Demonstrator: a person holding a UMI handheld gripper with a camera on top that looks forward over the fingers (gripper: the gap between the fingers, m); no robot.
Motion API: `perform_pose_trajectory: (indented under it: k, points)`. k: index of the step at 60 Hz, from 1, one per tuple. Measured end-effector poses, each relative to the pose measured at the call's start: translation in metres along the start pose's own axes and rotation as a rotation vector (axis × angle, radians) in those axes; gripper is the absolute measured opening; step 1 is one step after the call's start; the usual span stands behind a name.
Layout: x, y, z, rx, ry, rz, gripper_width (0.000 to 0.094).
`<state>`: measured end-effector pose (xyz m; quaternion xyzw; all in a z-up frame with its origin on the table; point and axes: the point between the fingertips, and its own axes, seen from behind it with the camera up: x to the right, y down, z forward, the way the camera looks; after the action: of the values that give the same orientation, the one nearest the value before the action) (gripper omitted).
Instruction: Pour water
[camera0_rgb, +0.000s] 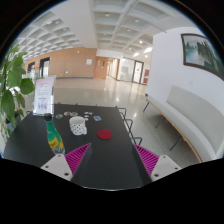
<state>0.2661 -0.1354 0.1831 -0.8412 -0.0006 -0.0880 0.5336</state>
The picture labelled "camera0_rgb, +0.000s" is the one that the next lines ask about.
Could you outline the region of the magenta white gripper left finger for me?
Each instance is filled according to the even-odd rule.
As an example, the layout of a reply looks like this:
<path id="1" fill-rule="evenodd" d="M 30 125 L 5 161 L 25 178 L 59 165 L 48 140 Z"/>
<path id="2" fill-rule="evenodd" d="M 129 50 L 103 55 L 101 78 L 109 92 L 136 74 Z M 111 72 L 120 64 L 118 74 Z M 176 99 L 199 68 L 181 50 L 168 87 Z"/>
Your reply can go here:
<path id="1" fill-rule="evenodd" d="M 71 181 L 83 162 L 84 157 L 90 151 L 91 144 L 87 143 L 67 154 L 56 154 L 42 166 L 42 169 L 65 180 Z"/>

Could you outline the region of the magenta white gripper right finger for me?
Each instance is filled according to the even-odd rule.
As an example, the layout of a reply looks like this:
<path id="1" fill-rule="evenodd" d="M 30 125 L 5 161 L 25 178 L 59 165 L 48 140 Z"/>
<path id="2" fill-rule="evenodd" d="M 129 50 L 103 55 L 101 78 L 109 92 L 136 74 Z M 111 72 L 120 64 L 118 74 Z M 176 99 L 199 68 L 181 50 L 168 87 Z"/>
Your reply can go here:
<path id="1" fill-rule="evenodd" d="M 134 147 L 152 181 L 159 180 L 181 170 L 181 167 L 167 155 L 158 156 L 137 144 Z"/>

